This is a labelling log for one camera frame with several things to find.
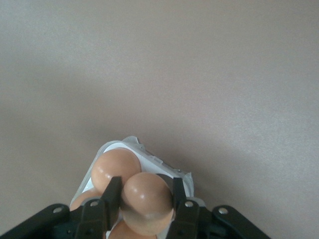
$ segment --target egg carton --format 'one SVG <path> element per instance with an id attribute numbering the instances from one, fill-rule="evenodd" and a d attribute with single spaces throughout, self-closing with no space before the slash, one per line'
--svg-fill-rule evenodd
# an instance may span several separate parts
<path id="1" fill-rule="evenodd" d="M 142 167 L 142 172 L 149 172 L 149 173 L 154 173 L 154 174 L 160 174 L 160 175 L 166 175 L 169 178 L 182 178 L 183 179 L 183 184 L 184 184 L 184 190 L 186 197 L 194 197 L 194 182 L 191 173 L 186 173 L 183 172 L 180 169 L 175 169 L 164 163 L 162 160 L 159 158 L 151 155 L 145 150 L 144 145 L 139 143 L 137 137 L 135 136 L 129 136 L 122 141 L 120 140 L 115 140 L 115 141 L 110 141 L 104 144 L 96 154 L 91 166 L 89 167 L 89 170 L 87 171 L 80 187 L 78 188 L 76 194 L 74 195 L 71 204 L 73 201 L 83 192 L 93 188 L 92 180 L 91 180 L 91 170 L 93 167 L 93 164 L 95 161 L 106 151 L 109 151 L 111 149 L 115 148 L 127 148 L 130 151 L 132 151 L 137 158 L 139 159 Z M 169 226 L 159 233 L 157 235 L 158 239 L 165 239 L 167 232 L 168 232 Z M 106 238 L 108 238 L 110 234 L 110 231 L 107 232 Z"/>

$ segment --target white egg carton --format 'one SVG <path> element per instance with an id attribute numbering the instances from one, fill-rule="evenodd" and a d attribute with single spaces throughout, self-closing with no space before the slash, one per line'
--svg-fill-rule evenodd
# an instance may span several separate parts
<path id="1" fill-rule="evenodd" d="M 86 173 L 79 189 L 77 190 L 76 194 L 74 195 L 71 203 L 83 192 L 93 188 L 93 184 L 91 181 L 91 170 L 92 166 L 95 163 L 95 161 L 106 151 L 109 151 L 114 148 L 127 148 L 130 151 L 132 151 L 140 160 L 141 166 L 142 166 L 142 172 L 150 172 L 155 174 L 164 174 L 169 176 L 170 178 L 182 178 L 185 194 L 187 197 L 194 197 L 194 183 L 191 173 L 185 173 L 181 171 L 180 169 L 175 169 L 170 166 L 168 166 L 166 163 L 164 163 L 159 158 L 149 154 L 146 152 L 144 145 L 140 144 L 138 139 L 135 136 L 129 136 L 123 141 L 110 141 L 106 144 L 104 144 L 96 154 L 88 172 Z M 158 239 L 165 239 L 169 227 L 166 228 L 163 232 L 157 235 Z"/>

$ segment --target egg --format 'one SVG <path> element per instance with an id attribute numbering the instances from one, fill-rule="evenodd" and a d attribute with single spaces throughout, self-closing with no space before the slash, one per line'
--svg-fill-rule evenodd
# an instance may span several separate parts
<path id="1" fill-rule="evenodd" d="M 138 173 L 123 187 L 121 211 L 130 229 L 144 236 L 156 235 L 171 222 L 172 194 L 158 175 Z"/>
<path id="2" fill-rule="evenodd" d="M 97 191 L 95 188 L 85 191 L 73 201 L 73 203 L 70 205 L 70 211 L 74 211 L 75 209 L 77 209 L 82 204 L 82 202 L 84 202 L 84 200 L 88 198 L 101 197 L 101 196 L 102 196 L 102 193 Z"/>
<path id="3" fill-rule="evenodd" d="M 103 153 L 93 164 L 91 179 L 101 193 L 109 185 L 112 177 L 121 176 L 123 185 L 133 175 L 142 170 L 139 159 L 126 148 L 115 148 Z"/>
<path id="4" fill-rule="evenodd" d="M 108 239 L 157 239 L 156 236 L 142 236 L 131 230 L 124 221 L 120 221 L 111 231 Z"/>

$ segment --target beige surface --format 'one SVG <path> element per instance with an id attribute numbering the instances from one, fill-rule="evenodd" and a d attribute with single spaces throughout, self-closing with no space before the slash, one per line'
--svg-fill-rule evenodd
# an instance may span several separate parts
<path id="1" fill-rule="evenodd" d="M 272 239 L 319 234 L 318 1 L 0 7 L 0 233 L 135 135 Z"/>

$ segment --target metal screw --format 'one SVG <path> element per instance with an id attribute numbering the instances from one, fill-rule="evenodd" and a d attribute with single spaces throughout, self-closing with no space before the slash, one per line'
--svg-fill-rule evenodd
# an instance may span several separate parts
<path id="1" fill-rule="evenodd" d="M 187 201 L 185 202 L 185 206 L 187 206 L 188 208 L 191 208 L 192 206 L 194 206 L 194 203 L 192 203 L 191 201 Z"/>
<path id="2" fill-rule="evenodd" d="M 94 202 L 92 202 L 92 203 L 90 204 L 90 206 L 91 206 L 91 207 L 94 207 L 94 206 L 96 206 L 96 205 L 98 205 L 98 204 L 99 204 L 98 201 L 94 201 Z"/>
<path id="3" fill-rule="evenodd" d="M 228 210 L 227 210 L 226 208 L 220 208 L 220 209 L 218 209 L 218 212 L 219 212 L 220 214 L 227 214 L 227 213 L 228 213 Z"/>
<path id="4" fill-rule="evenodd" d="M 62 211 L 62 207 L 58 207 L 53 210 L 53 213 L 59 213 L 61 211 Z"/>

